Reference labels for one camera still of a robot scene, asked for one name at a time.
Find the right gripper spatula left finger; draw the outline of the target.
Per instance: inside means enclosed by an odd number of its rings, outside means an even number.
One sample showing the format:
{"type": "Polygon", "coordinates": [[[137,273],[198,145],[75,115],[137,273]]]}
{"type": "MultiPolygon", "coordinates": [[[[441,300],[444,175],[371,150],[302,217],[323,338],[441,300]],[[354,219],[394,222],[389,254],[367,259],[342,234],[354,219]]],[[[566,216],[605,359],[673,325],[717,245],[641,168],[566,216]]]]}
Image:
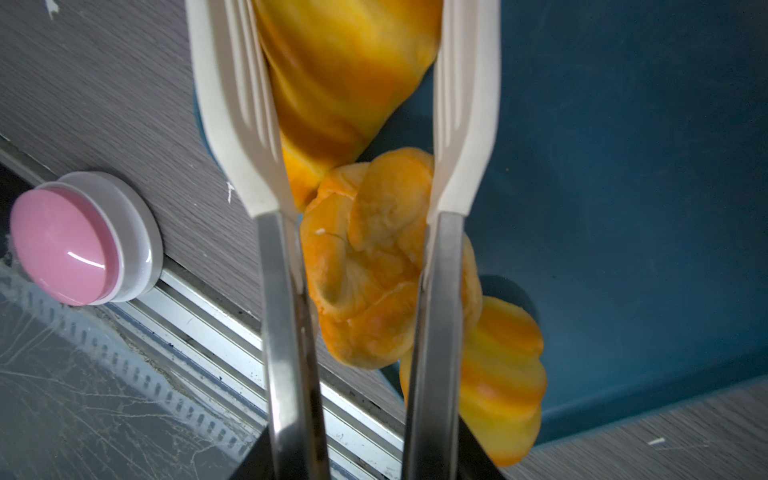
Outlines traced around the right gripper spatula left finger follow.
{"type": "Polygon", "coordinates": [[[267,62],[250,1],[186,4],[209,149],[257,233],[269,438],[277,479],[330,476],[315,329],[267,62]]]}

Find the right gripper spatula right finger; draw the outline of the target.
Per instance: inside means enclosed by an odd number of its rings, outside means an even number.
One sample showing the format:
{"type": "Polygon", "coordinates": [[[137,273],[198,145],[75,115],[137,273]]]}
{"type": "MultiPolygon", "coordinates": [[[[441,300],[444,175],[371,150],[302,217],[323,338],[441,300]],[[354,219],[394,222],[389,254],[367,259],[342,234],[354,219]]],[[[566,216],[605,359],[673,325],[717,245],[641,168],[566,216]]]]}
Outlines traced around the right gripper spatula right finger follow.
{"type": "Polygon", "coordinates": [[[444,2],[433,73],[435,166],[409,380],[404,479],[456,475],[464,224],[498,128],[500,2],[444,2]]]}

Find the fake croissant large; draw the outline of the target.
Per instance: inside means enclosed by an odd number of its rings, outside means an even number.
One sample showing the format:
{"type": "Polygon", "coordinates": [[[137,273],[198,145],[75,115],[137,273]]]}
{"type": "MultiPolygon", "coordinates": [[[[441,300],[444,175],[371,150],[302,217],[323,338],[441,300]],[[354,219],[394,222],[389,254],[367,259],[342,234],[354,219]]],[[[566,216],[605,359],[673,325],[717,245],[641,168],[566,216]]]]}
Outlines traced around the fake croissant large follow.
{"type": "Polygon", "coordinates": [[[355,162],[435,61],[440,1],[257,1],[285,167],[304,210],[355,162]]]}

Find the round fake bread roll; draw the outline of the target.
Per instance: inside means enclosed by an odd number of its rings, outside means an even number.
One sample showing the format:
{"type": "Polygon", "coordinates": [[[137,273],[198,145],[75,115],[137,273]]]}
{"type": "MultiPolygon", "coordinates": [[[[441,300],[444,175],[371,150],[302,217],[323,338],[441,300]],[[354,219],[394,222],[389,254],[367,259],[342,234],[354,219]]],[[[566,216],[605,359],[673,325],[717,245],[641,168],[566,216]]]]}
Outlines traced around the round fake bread roll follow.
{"type": "Polygon", "coordinates": [[[300,239],[329,353],[380,369],[413,347],[432,155],[401,148],[338,167],[306,207],[300,239]]]}

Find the fake croissant bottom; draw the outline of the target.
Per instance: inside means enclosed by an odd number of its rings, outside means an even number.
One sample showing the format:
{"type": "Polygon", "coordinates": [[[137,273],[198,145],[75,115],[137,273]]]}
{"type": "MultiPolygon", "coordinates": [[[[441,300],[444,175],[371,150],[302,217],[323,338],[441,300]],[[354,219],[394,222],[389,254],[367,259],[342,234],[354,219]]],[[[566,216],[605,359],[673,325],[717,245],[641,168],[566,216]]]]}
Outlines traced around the fake croissant bottom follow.
{"type": "Polygon", "coordinates": [[[456,380],[456,393],[439,389],[431,404],[457,399],[458,416],[492,463],[508,467],[530,452],[541,429],[548,385],[543,334],[520,306],[477,292],[459,298],[462,349],[425,370],[456,380]]]}

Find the teal plastic tray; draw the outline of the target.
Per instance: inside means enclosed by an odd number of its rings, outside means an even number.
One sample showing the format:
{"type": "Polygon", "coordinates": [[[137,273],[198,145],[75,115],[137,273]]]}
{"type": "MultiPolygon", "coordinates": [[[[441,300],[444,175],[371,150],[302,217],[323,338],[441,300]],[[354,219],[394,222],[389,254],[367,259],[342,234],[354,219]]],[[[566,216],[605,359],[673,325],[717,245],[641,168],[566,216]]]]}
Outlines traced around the teal plastic tray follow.
{"type": "Polygon", "coordinates": [[[540,444],[767,373],[767,5],[505,1],[466,221],[530,311],[540,444]]]}

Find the pink push button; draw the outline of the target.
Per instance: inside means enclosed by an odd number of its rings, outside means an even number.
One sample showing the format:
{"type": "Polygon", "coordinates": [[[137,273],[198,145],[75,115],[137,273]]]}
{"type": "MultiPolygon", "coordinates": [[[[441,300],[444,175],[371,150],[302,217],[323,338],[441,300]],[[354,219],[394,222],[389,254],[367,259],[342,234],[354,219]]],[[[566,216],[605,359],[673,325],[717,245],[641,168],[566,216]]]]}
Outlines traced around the pink push button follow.
{"type": "Polygon", "coordinates": [[[72,172],[21,194],[10,236],[30,279],[70,306],[133,300],[154,287],[163,267],[162,237],[147,203],[104,172],[72,172]]]}

